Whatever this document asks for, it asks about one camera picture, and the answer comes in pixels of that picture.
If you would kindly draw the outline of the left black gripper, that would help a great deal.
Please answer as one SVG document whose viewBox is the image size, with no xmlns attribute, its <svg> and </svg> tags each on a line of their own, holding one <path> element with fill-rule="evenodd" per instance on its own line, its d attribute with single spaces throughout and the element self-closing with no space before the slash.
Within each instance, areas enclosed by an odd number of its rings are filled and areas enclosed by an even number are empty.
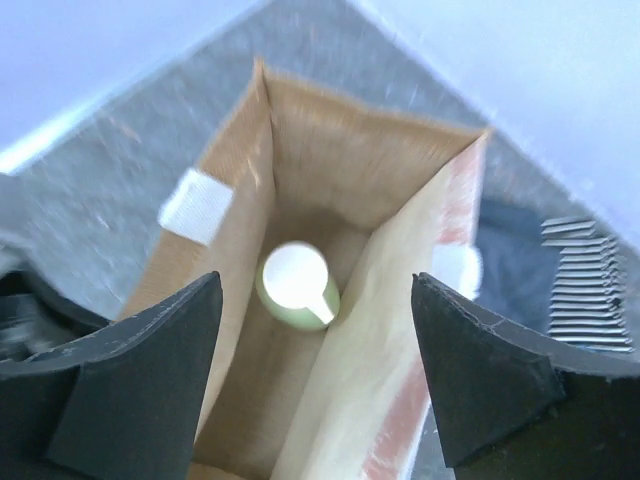
<svg viewBox="0 0 640 480">
<path fill-rule="evenodd" d="M 1 359 L 24 361 L 108 325 L 32 271 L 1 277 Z"/>
</svg>

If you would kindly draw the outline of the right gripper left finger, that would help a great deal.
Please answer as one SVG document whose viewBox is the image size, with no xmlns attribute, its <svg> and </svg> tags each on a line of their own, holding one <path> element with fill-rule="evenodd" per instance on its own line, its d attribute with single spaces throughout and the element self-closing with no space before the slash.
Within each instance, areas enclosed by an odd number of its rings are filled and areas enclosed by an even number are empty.
<svg viewBox="0 0 640 480">
<path fill-rule="evenodd" d="M 5 479 L 183 479 L 223 303 L 208 273 L 24 361 L 1 359 Z"/>
</svg>

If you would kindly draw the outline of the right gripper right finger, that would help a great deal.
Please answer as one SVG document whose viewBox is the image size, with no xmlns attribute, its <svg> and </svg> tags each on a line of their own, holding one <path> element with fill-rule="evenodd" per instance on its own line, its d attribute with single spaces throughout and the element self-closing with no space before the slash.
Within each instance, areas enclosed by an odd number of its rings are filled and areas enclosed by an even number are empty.
<svg viewBox="0 0 640 480">
<path fill-rule="evenodd" d="M 492 313 L 434 277 L 411 304 L 445 464 L 459 479 L 635 479 L 639 366 Z"/>
</svg>

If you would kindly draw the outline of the green bottle with pump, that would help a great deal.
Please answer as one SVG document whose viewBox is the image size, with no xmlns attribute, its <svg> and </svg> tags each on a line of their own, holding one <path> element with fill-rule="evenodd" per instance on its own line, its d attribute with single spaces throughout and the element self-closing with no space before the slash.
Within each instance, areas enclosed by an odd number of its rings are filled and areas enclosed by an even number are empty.
<svg viewBox="0 0 640 480">
<path fill-rule="evenodd" d="M 255 288 L 275 319 L 298 330 L 324 330 L 339 313 L 340 294 L 327 261 L 306 242 L 286 242 L 266 255 Z"/>
</svg>

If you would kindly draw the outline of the brown canvas bag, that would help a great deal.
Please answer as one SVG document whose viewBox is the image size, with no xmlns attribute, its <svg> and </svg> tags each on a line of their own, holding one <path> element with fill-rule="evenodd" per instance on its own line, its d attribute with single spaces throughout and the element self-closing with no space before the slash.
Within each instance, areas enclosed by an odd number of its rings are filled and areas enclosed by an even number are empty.
<svg viewBox="0 0 640 480">
<path fill-rule="evenodd" d="M 192 479 L 403 479 L 430 407 L 411 284 L 469 246 L 490 134 L 334 95 L 256 63 L 198 171 L 231 206 L 190 201 L 162 233 L 122 309 L 138 313 L 209 271 L 223 310 L 188 471 Z M 304 333 L 254 285 L 263 258 L 302 240 L 341 294 Z"/>
</svg>

